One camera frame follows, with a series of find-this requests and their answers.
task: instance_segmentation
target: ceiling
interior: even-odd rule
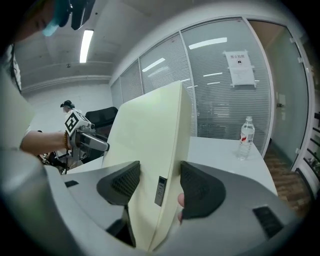
[[[16,44],[22,91],[70,79],[110,79],[119,53],[176,12],[205,0],[96,0],[90,19],[77,31],[71,19],[50,37],[41,32]],[[92,29],[87,62],[79,63],[84,30]]]

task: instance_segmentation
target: door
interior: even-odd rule
[[[286,27],[265,51],[272,71],[276,104],[271,145],[292,167],[304,139],[308,118],[305,67]]]

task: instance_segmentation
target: window blinds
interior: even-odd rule
[[[199,137],[240,138],[246,116],[255,126],[254,144],[262,153],[270,114],[270,84],[266,64],[256,39],[242,19],[203,24],[182,32],[194,80]],[[248,51],[254,66],[253,85],[232,88],[224,51]]]
[[[179,34],[166,39],[140,58],[144,93],[181,80],[192,101],[191,135],[196,136],[195,99],[187,55]]]
[[[120,76],[123,102],[130,101],[143,94],[139,63],[136,61]]]
[[[121,92],[120,78],[118,78],[110,88],[113,106],[119,109],[124,103]]]

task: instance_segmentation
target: door frame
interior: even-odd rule
[[[273,123],[274,123],[274,118],[275,118],[275,95],[274,95],[274,84],[272,81],[272,74],[271,74],[271,70],[270,70],[270,65],[267,59],[267,55],[266,52],[257,36],[257,34],[255,33],[253,27],[250,25],[249,21],[258,21],[258,22],[267,22],[267,23],[273,23],[276,25],[280,25],[285,27],[289,33],[291,34],[296,47],[298,49],[298,52],[302,58],[302,64],[304,67],[304,72],[305,72],[305,77],[306,77],[306,83],[307,83],[307,95],[308,95],[308,113],[307,113],[307,121],[306,121],[306,126],[305,126],[305,130],[304,130],[304,137],[300,146],[300,150],[299,153],[297,154],[297,157],[291,167],[291,171],[294,172],[298,167],[299,164],[303,161],[303,158],[307,152],[307,148],[308,148],[308,144],[312,135],[312,127],[313,127],[313,121],[314,121],[314,113],[315,113],[315,87],[314,87],[314,80],[312,77],[312,73],[311,73],[311,67],[310,67],[310,63],[308,60],[308,56],[306,54],[306,51],[299,39],[299,37],[297,36],[295,30],[291,27],[290,24],[287,24],[287,22],[285,22],[284,20],[280,20],[280,19],[272,19],[272,18],[263,18],[261,16],[254,16],[254,15],[245,15],[242,17],[242,19],[247,23],[247,25],[249,26],[249,28],[251,29],[254,37],[256,38],[259,47],[261,49],[261,52],[263,54],[263,58],[266,61],[266,66],[267,66],[267,71],[269,74],[269,83],[270,83],[270,93],[271,93],[271,115],[270,115],[270,125],[269,125],[269,131],[268,131],[268,136],[267,136],[267,141],[265,143],[265,147],[262,153],[262,157],[264,157],[268,145],[269,145],[269,141],[271,138],[271,132],[272,132],[272,128],[273,128]]]

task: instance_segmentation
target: robotic arm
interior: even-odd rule
[[[74,110],[64,123],[65,130],[69,135],[71,157],[79,161],[90,155],[91,149],[108,151],[110,145],[98,138],[95,125],[91,123],[83,114]]]

